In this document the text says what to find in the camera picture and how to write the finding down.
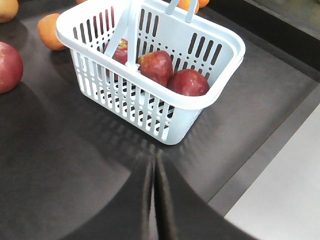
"red apple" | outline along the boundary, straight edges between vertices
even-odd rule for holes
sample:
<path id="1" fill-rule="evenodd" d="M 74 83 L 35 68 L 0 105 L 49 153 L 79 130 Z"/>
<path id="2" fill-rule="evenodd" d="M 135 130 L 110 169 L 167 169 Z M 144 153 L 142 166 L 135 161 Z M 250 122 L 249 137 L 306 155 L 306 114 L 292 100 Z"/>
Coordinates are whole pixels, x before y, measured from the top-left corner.
<path id="1" fill-rule="evenodd" d="M 107 44 L 104 46 L 103 52 L 106 51 L 108 45 L 109 42 L 107 42 Z M 126 64 L 128 61 L 128 41 L 126 39 L 121 38 L 112 58 L 123 65 Z"/>
<path id="2" fill-rule="evenodd" d="M 23 61 L 11 45 L 0 41 L 0 94 L 13 89 L 21 80 Z"/>
<path id="3" fill-rule="evenodd" d="M 165 87 L 174 74 L 171 57 L 163 50 L 142 55 L 138 59 L 138 64 L 140 65 L 139 70 L 142 75 Z"/>
<path id="4" fill-rule="evenodd" d="M 202 96 L 210 88 L 206 78 L 194 69 L 177 71 L 169 80 L 167 87 L 185 96 Z"/>

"basket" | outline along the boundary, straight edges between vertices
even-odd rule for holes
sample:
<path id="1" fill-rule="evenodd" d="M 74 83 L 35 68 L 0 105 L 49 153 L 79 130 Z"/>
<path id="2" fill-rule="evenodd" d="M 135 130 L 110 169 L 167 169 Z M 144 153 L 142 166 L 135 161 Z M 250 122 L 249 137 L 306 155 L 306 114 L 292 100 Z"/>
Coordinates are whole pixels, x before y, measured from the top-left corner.
<path id="1" fill-rule="evenodd" d="M 217 100 L 245 54 L 237 34 L 193 14 L 196 0 L 188 12 L 176 7 L 178 2 L 87 0 L 56 23 L 81 92 L 166 145 L 179 143 L 201 111 Z M 121 38 L 128 40 L 126 65 L 111 58 Z M 137 58 L 156 50 L 169 53 L 175 72 L 199 71 L 209 91 L 184 96 L 141 75 Z"/>

